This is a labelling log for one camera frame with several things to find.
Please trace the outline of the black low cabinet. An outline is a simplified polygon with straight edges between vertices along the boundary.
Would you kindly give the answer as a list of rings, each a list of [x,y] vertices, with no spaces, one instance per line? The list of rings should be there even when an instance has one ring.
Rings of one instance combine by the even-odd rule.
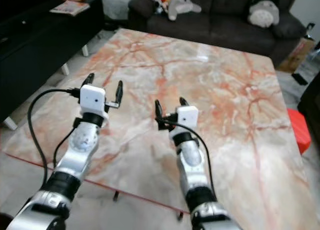
[[[75,16],[51,13],[49,0],[23,15],[27,24],[0,44],[0,124],[98,34],[105,22],[103,0],[85,0]]]

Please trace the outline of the colourful magazine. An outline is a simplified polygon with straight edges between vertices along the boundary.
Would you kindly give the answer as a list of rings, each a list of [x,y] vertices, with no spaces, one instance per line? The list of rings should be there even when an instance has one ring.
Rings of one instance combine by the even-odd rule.
[[[90,4],[84,2],[77,2],[73,0],[65,0],[62,4],[50,9],[50,13],[59,13],[64,15],[76,16],[78,13],[89,9]]]

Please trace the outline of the white lace cloth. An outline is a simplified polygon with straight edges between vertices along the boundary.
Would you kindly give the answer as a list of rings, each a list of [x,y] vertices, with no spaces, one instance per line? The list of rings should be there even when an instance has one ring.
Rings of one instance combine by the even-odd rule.
[[[128,18],[128,3],[130,0],[102,0],[103,12],[114,20],[126,20]]]

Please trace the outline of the dark grey fabric sofa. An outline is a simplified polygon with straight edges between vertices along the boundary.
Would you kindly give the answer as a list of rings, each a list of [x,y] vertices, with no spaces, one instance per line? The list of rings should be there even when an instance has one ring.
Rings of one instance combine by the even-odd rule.
[[[178,14],[172,21],[166,14],[156,13],[154,0],[130,0],[127,26],[136,31],[267,56],[276,67],[307,32],[290,13],[295,0],[275,0],[279,23],[268,28],[249,23],[252,0],[191,1],[201,7],[201,12]]]

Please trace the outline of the grey long-eared plush toy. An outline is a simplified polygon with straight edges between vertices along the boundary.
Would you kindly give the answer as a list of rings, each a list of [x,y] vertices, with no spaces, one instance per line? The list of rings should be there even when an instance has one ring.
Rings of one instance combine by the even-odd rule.
[[[196,12],[200,13],[202,8],[198,4],[194,4],[191,0],[169,0],[167,5],[167,17],[171,21],[175,21],[178,14]]]

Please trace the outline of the round grey white plush toy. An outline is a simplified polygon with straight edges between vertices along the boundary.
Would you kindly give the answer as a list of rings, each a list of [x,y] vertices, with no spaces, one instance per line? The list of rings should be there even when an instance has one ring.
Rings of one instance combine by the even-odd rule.
[[[259,0],[249,7],[247,20],[262,28],[277,25],[281,21],[279,8],[271,0]]]

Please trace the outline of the small black flat object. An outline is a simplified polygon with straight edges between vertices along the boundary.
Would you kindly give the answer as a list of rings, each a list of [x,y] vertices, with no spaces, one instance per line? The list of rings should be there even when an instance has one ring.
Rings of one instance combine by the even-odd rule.
[[[299,85],[308,85],[309,83],[307,82],[307,80],[302,77],[302,75],[300,73],[292,73],[291,77],[295,80],[295,82],[297,82],[297,84]]]

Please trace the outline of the red plastic object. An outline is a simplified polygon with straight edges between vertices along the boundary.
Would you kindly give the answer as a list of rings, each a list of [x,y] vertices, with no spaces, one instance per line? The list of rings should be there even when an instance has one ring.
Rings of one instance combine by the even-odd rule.
[[[306,118],[301,112],[298,112],[295,109],[288,108],[286,110],[290,118],[291,127],[294,131],[299,154],[302,155],[310,148],[312,142]]]

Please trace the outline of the brown cardboard box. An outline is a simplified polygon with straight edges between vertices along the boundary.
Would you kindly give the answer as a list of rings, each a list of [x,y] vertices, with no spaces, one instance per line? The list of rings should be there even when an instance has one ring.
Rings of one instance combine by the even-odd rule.
[[[279,64],[276,70],[285,73],[294,73],[304,62],[307,54],[315,47],[315,41],[312,38],[300,38],[294,50]]]

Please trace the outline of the dark upholstered seat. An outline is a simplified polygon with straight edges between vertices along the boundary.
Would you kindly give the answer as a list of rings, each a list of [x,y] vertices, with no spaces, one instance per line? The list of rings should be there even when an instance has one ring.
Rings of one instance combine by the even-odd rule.
[[[300,98],[298,111],[304,115],[309,130],[320,136],[320,72],[315,75]]]

